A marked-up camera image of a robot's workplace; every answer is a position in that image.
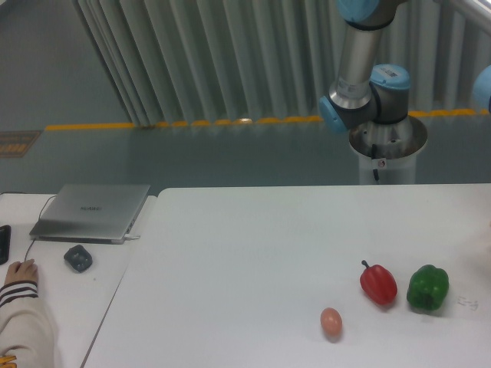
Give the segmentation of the person's hand on mouse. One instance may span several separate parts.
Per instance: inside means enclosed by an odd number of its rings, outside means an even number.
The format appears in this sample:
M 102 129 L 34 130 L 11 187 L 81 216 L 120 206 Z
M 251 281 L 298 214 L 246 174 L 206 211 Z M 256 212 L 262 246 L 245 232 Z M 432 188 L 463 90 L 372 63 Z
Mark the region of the person's hand on mouse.
M 15 282 L 32 282 L 37 284 L 38 280 L 38 266 L 35 264 L 34 259 L 29 259 L 23 262 L 16 261 L 8 266 L 4 285 Z

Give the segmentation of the striped cream sweater forearm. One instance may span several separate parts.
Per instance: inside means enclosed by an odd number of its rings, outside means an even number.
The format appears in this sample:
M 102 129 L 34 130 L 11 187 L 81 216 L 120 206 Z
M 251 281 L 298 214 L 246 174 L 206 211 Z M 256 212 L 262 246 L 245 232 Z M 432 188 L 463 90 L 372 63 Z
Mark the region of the striped cream sweater forearm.
M 1 366 L 54 366 L 54 330 L 34 281 L 1 288 Z

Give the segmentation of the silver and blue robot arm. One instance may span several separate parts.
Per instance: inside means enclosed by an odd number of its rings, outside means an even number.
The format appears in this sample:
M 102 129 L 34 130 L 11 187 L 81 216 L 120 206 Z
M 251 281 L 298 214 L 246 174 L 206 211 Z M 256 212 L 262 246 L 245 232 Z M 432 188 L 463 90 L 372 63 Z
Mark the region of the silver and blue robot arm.
M 402 1 L 337 1 L 347 27 L 338 76 L 320 98 L 326 125 L 343 133 L 373 121 L 399 123 L 408 114 L 410 77 L 402 67 L 375 64 L 383 30 Z

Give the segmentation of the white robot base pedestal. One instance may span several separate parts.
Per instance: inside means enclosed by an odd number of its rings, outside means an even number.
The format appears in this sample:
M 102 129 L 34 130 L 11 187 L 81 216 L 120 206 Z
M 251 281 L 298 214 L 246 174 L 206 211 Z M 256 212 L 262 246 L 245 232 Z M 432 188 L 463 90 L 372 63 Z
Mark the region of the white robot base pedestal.
M 358 157 L 361 185 L 411 185 L 416 182 L 417 156 L 427 144 L 425 125 L 407 116 L 398 123 L 368 122 L 349 131 Z

